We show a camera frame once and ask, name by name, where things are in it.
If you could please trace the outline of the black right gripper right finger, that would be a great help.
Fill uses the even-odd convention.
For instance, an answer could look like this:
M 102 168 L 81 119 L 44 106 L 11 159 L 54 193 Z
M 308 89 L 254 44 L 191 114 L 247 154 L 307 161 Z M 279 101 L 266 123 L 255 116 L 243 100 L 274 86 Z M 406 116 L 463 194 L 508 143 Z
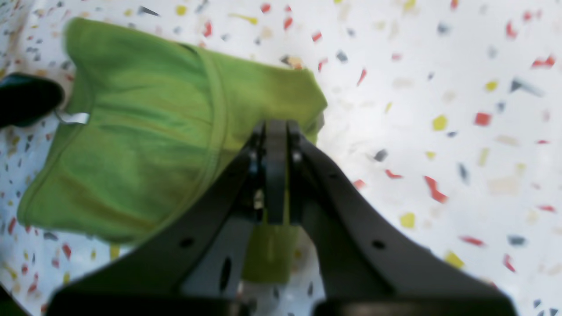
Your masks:
M 290 222 L 317 252 L 313 316 L 514 316 L 510 299 L 399 232 L 288 123 Z

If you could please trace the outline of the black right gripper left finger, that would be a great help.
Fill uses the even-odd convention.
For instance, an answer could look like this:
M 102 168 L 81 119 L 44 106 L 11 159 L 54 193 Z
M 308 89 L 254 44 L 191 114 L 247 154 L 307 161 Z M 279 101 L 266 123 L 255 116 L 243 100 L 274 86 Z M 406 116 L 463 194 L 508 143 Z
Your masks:
M 49 316 L 249 316 L 237 300 L 259 224 L 284 221 L 286 122 L 261 122 L 187 212 L 134 251 L 70 283 Z

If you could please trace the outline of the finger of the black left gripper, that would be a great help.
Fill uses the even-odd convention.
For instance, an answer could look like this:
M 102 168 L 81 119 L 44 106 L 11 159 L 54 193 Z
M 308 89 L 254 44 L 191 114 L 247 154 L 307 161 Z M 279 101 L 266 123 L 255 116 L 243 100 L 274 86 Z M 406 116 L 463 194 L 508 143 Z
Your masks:
M 65 98 L 57 82 L 40 76 L 12 73 L 0 82 L 0 127 L 34 124 Z

